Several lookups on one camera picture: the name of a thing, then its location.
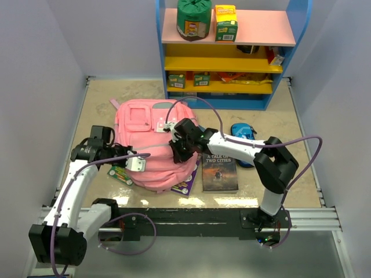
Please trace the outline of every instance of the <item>small green box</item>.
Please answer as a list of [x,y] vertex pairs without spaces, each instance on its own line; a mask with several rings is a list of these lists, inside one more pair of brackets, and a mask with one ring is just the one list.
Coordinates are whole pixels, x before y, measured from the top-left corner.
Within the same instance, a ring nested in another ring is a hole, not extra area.
[[186,86],[186,76],[184,74],[170,74],[169,75],[169,86],[179,89],[184,89]]
[[216,26],[216,42],[234,42],[237,35],[237,21],[218,22]]
[[210,72],[197,72],[193,77],[194,86],[209,86],[210,85]]

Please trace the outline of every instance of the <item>white wall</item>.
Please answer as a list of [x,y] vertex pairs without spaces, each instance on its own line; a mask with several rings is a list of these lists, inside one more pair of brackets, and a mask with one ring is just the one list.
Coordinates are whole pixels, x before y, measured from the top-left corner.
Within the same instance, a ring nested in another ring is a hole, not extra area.
[[324,140],[315,168],[326,204],[339,212],[358,277],[371,273],[370,10],[369,0],[337,0],[293,78],[305,133]]
[[[86,75],[160,78],[155,0],[47,0],[64,37]],[[335,0],[314,0],[307,35],[286,76],[307,57]],[[238,9],[285,10],[289,0],[214,0]],[[175,8],[177,0],[166,0]]]
[[45,0],[0,3],[0,277],[21,277],[50,203],[84,77]]

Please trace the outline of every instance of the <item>pink backpack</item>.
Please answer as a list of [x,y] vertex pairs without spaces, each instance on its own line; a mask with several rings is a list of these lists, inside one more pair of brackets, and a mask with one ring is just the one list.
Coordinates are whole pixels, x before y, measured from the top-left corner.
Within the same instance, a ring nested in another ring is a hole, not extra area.
[[[170,133],[163,132],[166,114],[175,100],[129,100],[118,107],[115,120],[116,142],[133,146],[134,151],[149,152],[144,172],[127,170],[129,177],[139,186],[162,192],[185,181],[194,170],[197,154],[185,163],[175,164],[169,146]],[[192,110],[177,103],[171,110],[169,122],[183,118],[195,120]]]

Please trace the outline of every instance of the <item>backpack strap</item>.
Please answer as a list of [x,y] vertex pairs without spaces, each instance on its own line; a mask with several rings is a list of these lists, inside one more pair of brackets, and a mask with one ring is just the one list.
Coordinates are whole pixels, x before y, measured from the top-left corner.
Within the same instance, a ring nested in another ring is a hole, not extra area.
[[116,110],[118,110],[118,108],[120,108],[120,103],[118,103],[116,99],[111,98],[110,103],[116,108]]

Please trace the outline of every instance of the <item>yellow shelf board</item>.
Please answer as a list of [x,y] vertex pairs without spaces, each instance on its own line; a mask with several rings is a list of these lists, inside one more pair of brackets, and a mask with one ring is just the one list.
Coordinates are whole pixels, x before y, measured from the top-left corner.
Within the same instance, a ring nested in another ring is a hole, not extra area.
[[280,74],[279,65],[269,65],[265,48],[255,54],[245,54],[235,45],[166,45],[167,71],[230,71]]
[[272,85],[245,85],[224,83],[222,81],[211,80],[209,86],[194,86],[193,80],[185,81],[185,88],[179,89],[170,87],[168,83],[168,92],[197,92],[197,93],[237,93],[237,94],[271,94]]

